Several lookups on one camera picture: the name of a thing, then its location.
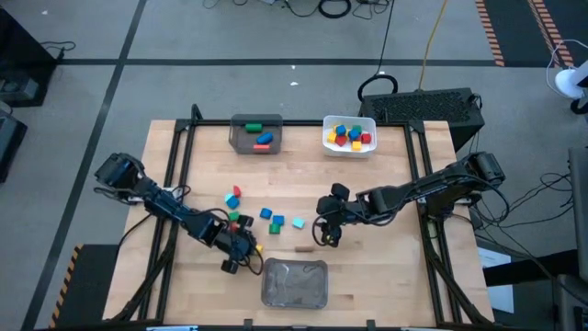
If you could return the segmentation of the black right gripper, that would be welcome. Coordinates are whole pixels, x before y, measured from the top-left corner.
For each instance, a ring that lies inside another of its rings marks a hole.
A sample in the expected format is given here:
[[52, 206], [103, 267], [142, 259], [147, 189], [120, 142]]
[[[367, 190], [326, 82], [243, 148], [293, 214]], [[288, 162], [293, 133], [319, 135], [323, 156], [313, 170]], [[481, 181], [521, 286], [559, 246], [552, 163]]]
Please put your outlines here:
[[316, 226], [321, 226], [321, 245], [337, 248], [342, 237], [340, 226], [355, 223], [368, 223], [364, 213], [364, 205], [359, 200], [347, 201], [350, 190], [341, 183], [333, 183], [332, 196], [318, 199], [315, 220]]

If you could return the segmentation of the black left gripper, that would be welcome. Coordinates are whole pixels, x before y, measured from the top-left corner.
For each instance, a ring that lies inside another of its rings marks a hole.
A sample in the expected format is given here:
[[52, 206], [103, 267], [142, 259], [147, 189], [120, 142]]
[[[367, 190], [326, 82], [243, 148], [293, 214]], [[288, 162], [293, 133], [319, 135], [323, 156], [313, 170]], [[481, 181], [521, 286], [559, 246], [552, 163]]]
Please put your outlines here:
[[238, 231], [233, 232], [229, 225], [215, 240], [215, 246], [230, 257], [221, 263], [221, 270], [229, 274], [235, 274], [240, 264], [250, 260], [250, 255], [254, 254], [257, 245], [256, 238], [249, 229], [254, 223], [254, 218], [240, 214], [237, 223], [240, 226]]

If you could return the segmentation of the translucent grey plastic bin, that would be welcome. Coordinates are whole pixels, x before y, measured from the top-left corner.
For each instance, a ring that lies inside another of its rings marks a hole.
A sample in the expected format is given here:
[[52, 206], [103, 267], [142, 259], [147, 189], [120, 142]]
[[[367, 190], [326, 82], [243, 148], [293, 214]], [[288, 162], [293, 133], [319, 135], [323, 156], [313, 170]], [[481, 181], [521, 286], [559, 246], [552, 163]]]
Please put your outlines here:
[[264, 305], [277, 308], [322, 309], [328, 303], [328, 266], [322, 260], [269, 258], [261, 287]]

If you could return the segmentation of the white plastic bin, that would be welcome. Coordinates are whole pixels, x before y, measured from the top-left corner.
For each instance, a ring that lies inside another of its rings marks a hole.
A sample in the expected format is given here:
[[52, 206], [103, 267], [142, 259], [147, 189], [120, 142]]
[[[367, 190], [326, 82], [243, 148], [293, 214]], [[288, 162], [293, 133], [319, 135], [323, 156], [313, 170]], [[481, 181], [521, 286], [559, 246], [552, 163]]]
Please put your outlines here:
[[[338, 125], [345, 125], [346, 127], [345, 136], [347, 137], [347, 143], [344, 146], [339, 146], [335, 142], [327, 142], [327, 135], [330, 132], [334, 132], [336, 134], [335, 128]], [[352, 130], [354, 125], [362, 126], [362, 132], [360, 133], [358, 141], [361, 142], [362, 133], [371, 134], [371, 143], [362, 143], [362, 148], [358, 152], [352, 150], [353, 141], [351, 141], [348, 137], [348, 133]], [[376, 123], [374, 120], [369, 118], [328, 115], [323, 119], [322, 122], [322, 145], [324, 153], [328, 156], [369, 158], [376, 151], [378, 145]]]

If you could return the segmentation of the dark grey plastic bin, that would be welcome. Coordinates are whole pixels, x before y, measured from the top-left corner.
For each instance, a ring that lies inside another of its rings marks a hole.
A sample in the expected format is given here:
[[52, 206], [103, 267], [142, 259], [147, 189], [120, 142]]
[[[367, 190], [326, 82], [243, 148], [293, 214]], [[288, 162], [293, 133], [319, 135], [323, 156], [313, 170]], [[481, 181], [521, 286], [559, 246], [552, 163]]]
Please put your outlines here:
[[[263, 131], [248, 133], [244, 126], [247, 123], [262, 123]], [[230, 120], [229, 143], [237, 154], [278, 154], [281, 148], [283, 119], [277, 114], [237, 114]], [[272, 132], [273, 141], [268, 151], [255, 151], [253, 146], [259, 135]]]

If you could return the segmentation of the black computer tower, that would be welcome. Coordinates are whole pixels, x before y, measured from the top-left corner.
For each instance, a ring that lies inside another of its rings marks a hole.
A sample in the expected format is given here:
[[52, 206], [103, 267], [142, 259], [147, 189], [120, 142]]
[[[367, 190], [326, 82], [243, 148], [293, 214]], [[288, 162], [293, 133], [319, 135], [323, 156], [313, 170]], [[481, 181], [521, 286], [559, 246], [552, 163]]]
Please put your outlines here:
[[456, 152], [485, 124], [481, 97], [467, 87], [366, 96], [358, 115], [376, 122], [446, 121]]

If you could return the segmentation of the black mat yellow striped edge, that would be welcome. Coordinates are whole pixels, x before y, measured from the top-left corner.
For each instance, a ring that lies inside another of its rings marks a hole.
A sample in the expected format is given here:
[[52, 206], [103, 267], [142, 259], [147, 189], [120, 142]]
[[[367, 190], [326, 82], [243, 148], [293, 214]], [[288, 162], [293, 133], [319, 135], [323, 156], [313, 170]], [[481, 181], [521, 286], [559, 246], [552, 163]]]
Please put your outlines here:
[[114, 272], [116, 245], [76, 245], [67, 265], [49, 328], [98, 324]]

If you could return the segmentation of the grey desk panel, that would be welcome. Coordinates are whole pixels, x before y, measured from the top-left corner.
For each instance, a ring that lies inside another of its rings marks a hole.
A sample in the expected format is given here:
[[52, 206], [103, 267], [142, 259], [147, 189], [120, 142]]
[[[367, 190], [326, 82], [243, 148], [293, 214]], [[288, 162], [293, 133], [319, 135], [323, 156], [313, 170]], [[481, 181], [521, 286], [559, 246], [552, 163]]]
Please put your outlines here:
[[569, 150], [579, 275], [588, 282], [588, 147]]

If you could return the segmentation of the black equipment case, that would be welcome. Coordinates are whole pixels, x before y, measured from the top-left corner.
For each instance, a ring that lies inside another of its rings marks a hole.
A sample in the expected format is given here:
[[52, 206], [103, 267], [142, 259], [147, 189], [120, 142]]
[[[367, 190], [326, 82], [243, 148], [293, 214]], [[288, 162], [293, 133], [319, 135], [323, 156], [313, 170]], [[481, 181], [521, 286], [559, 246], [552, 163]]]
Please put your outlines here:
[[6, 181], [27, 130], [26, 124], [0, 109], [0, 184]]

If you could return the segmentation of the black mat orange striped edge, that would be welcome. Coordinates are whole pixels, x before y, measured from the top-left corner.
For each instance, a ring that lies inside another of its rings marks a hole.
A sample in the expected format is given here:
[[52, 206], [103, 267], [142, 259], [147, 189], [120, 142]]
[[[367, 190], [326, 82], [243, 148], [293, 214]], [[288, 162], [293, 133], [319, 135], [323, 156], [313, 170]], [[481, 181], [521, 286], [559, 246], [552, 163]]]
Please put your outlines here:
[[475, 0], [495, 63], [579, 66], [588, 60], [588, 0]]

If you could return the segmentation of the white round device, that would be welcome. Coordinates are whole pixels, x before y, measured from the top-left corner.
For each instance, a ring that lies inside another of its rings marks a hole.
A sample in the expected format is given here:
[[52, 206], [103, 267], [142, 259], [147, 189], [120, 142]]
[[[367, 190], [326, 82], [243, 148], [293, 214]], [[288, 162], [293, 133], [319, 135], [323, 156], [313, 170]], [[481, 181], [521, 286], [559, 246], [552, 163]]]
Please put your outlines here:
[[588, 59], [578, 67], [572, 65], [561, 69], [553, 78], [549, 75], [549, 70], [555, 63], [556, 53], [563, 50], [566, 42], [576, 43], [588, 50], [588, 45], [578, 40], [564, 39], [559, 41], [551, 52], [546, 67], [546, 84], [553, 92], [571, 101], [570, 110], [572, 113], [588, 116]]

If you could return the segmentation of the black cabinet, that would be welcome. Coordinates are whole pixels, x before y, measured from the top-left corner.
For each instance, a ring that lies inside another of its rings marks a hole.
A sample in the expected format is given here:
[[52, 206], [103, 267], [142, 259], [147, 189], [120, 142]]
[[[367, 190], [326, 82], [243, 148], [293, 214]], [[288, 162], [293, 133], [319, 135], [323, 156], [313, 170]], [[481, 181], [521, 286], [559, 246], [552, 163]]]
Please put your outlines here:
[[57, 63], [0, 6], [0, 101], [12, 108], [42, 105]]

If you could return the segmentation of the black aluminium table frame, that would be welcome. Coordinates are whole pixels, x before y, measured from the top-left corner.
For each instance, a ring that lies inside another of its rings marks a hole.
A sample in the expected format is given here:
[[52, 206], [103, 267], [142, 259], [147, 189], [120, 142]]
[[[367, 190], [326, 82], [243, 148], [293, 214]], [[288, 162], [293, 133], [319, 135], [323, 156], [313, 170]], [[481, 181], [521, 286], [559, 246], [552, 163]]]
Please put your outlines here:
[[[422, 168], [422, 149], [408, 149], [401, 127], [379, 127], [378, 147], [369, 158], [330, 157], [322, 148], [320, 120], [288, 120], [282, 127], [278, 154], [237, 154], [229, 144], [227, 123], [201, 121], [193, 134], [172, 120], [152, 122], [141, 154], [146, 173], [163, 186], [185, 180], [186, 202], [198, 209], [223, 207], [233, 186], [243, 192], [240, 212], [256, 217], [268, 208], [287, 218], [311, 223], [317, 200], [335, 182], [358, 192], [408, 182]], [[414, 204], [385, 226], [347, 225], [337, 248], [318, 247], [310, 226], [287, 225], [270, 234], [257, 218], [253, 231], [264, 257], [322, 260], [329, 270], [327, 305], [319, 310], [272, 308], [261, 301], [262, 280], [248, 268], [235, 274], [221, 270], [222, 252], [208, 248], [185, 232], [177, 236], [169, 277], [151, 290], [149, 316], [164, 305], [170, 325], [243, 326], [302, 331], [315, 326], [429, 327], [435, 324], [423, 239]], [[313, 246], [297, 253], [295, 246]]]

